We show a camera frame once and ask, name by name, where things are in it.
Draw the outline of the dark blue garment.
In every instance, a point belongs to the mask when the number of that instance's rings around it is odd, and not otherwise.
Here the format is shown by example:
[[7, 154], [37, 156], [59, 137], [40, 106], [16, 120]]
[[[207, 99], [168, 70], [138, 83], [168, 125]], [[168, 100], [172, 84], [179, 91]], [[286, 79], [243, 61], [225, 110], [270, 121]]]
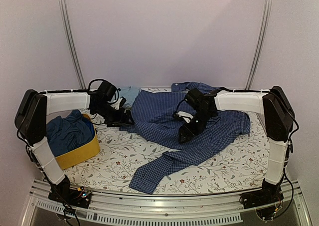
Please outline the dark blue garment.
[[95, 131], [89, 119], [73, 110], [65, 118], [57, 116], [49, 121], [46, 136], [53, 155], [58, 157], [91, 142]]

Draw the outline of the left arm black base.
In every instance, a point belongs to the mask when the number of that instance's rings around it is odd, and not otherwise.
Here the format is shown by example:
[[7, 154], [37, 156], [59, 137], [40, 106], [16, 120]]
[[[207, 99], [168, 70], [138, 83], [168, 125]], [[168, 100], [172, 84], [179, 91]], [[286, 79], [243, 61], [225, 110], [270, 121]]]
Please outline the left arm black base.
[[84, 209], [89, 208], [91, 197], [91, 191], [85, 190], [83, 187], [73, 189], [68, 184], [51, 186], [48, 195], [48, 198], [52, 201]]

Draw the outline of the left aluminium frame post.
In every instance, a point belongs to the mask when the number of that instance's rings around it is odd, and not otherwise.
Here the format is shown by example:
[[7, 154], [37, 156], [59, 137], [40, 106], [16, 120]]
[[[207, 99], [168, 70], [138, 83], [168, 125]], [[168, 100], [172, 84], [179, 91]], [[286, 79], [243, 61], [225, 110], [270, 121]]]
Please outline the left aluminium frame post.
[[67, 1], [66, 0], [58, 0], [58, 2], [59, 2], [62, 23], [63, 23], [65, 36], [66, 36], [66, 40], [67, 40], [67, 45], [69, 47], [74, 71], [75, 71], [80, 88], [86, 89], [84, 76], [82, 73], [82, 69], [80, 66], [80, 62], [78, 59], [78, 54], [77, 54], [77, 50], [76, 50], [76, 46], [75, 46], [75, 42], [74, 42], [74, 37], [72, 34], [71, 22], [70, 22], [68, 8], [67, 8]]

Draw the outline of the blue checkered shirt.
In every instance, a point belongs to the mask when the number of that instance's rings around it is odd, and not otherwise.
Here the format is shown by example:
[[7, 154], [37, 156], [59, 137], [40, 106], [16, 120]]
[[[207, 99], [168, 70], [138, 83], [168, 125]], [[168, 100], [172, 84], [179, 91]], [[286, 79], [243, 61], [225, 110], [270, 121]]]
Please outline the blue checkered shirt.
[[192, 115], [195, 111], [187, 104], [178, 105], [187, 90], [198, 89], [203, 94], [214, 87], [198, 82], [174, 83], [170, 92], [152, 93], [141, 90], [132, 105], [134, 125], [120, 129], [139, 134], [170, 150], [159, 158], [139, 167], [129, 187], [142, 193], [152, 194], [164, 176], [168, 176], [191, 165], [197, 166], [232, 144], [240, 135], [250, 133], [249, 116], [241, 111], [220, 111], [209, 120], [204, 132], [188, 143], [178, 142], [178, 130], [183, 125], [173, 118], [175, 109]]

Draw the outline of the aluminium frame post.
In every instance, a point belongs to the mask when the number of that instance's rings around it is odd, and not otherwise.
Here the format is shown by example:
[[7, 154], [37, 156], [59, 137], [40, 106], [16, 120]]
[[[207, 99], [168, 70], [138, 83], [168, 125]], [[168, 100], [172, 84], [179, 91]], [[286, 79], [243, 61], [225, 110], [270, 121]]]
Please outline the aluminium frame post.
[[263, 14], [262, 14], [257, 44], [256, 44], [255, 52], [253, 55], [252, 65], [250, 68], [248, 79], [247, 79], [247, 82], [245, 85], [245, 90], [250, 90], [252, 88], [253, 81], [254, 81], [255, 75], [257, 73], [257, 68], [258, 68], [260, 56], [262, 53], [262, 48], [263, 48], [264, 40], [266, 37], [269, 19], [270, 19], [272, 1], [273, 0], [265, 0], [265, 2], [264, 2], [264, 9], [263, 9]]
[[62, 23], [63, 23], [65, 36], [66, 36], [66, 40], [67, 40], [67, 45], [69, 47], [74, 71], [75, 71], [80, 88], [86, 89], [84, 76], [82, 73], [82, 69], [80, 66], [80, 62], [78, 59], [78, 54], [77, 54], [77, 50], [76, 50], [76, 46], [75, 46], [75, 42], [74, 42], [74, 37], [72, 34], [71, 22], [70, 22], [68, 8], [67, 8], [67, 1], [66, 0], [58, 0], [58, 2], [59, 2]]

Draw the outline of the floral patterned table cloth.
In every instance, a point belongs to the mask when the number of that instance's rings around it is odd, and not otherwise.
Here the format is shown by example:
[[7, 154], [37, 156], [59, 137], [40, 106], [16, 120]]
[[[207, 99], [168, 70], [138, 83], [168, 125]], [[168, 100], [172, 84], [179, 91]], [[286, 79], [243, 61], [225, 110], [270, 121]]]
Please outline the floral patterned table cloth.
[[[148, 89], [152, 93], [170, 92]], [[164, 176], [153, 194], [189, 195], [225, 193], [258, 188], [268, 169], [270, 144], [255, 113], [250, 133], [238, 136], [207, 161]], [[91, 159], [64, 170], [71, 183], [93, 189], [140, 193], [129, 184], [136, 170], [159, 158], [168, 147], [147, 141], [139, 134], [107, 127], [102, 117], [93, 119], [100, 152]]]

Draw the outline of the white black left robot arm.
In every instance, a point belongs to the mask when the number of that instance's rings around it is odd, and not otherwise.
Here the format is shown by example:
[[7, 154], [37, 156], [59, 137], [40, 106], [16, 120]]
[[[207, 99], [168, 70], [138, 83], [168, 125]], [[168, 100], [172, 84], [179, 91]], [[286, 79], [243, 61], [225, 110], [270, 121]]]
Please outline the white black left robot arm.
[[108, 126], [133, 125], [130, 110], [123, 108], [124, 98], [112, 103], [112, 96], [102, 91], [58, 90], [25, 92], [14, 119], [18, 137], [25, 141], [39, 163], [48, 181], [54, 185], [55, 195], [63, 202], [70, 203], [74, 192], [65, 184], [65, 175], [58, 165], [47, 141], [46, 118], [53, 113], [72, 110], [90, 110], [104, 118]]

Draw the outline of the right aluminium frame post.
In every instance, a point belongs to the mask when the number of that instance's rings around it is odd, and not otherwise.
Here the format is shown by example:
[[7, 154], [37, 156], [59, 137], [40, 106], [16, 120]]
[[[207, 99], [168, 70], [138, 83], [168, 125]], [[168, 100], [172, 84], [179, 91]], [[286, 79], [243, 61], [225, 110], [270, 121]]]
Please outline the right aluminium frame post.
[[253, 55], [252, 65], [250, 68], [248, 79], [247, 79], [247, 82], [245, 85], [245, 90], [250, 90], [252, 88], [253, 81], [254, 81], [255, 75], [257, 73], [257, 68], [258, 68], [260, 56], [262, 53], [262, 48], [263, 48], [264, 40], [266, 37], [269, 19], [270, 19], [272, 1], [273, 0], [265, 0], [265, 2], [264, 2], [264, 9], [263, 9], [263, 14], [262, 14], [257, 44], [256, 44], [255, 52]]

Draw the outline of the light blue t-shirt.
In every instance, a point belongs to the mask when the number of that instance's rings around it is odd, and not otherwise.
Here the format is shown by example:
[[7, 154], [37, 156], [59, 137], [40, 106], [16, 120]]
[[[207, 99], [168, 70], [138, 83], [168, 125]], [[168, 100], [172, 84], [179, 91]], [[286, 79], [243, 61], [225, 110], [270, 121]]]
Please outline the light blue t-shirt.
[[119, 96], [124, 97], [124, 108], [131, 108], [141, 89], [139, 87], [126, 86], [119, 88]]

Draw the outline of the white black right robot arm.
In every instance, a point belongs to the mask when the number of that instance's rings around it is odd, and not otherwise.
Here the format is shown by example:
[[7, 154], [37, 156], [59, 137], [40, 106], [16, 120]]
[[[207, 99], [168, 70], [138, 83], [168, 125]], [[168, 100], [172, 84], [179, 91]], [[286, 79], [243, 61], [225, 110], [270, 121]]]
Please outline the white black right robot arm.
[[264, 181], [278, 185], [284, 175], [291, 148], [291, 135], [298, 130], [295, 113], [280, 86], [269, 90], [230, 90], [217, 88], [208, 94], [198, 89], [187, 92], [183, 99], [193, 110], [194, 116], [176, 110], [173, 117], [184, 124], [178, 132], [178, 141], [183, 144], [201, 134], [208, 121], [219, 111], [248, 111], [264, 116], [265, 131], [270, 144], [268, 169]]

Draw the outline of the yellow laundry basket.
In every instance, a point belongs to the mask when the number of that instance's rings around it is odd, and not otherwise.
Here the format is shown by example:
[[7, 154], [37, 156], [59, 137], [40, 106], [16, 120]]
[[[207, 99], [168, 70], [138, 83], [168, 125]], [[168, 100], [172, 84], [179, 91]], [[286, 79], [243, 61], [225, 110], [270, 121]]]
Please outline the yellow laundry basket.
[[95, 157], [100, 152], [100, 146], [97, 140], [97, 131], [95, 127], [93, 126], [93, 123], [90, 117], [87, 114], [82, 114], [82, 115], [87, 121], [91, 123], [92, 129], [94, 130], [94, 136], [92, 140], [88, 142], [87, 144], [82, 145], [81, 147], [78, 147], [77, 149], [74, 149], [70, 152], [62, 154], [55, 158], [59, 167], [62, 170], [65, 170], [77, 164], [83, 163], [84, 161], [87, 161], [91, 159], [92, 157]]

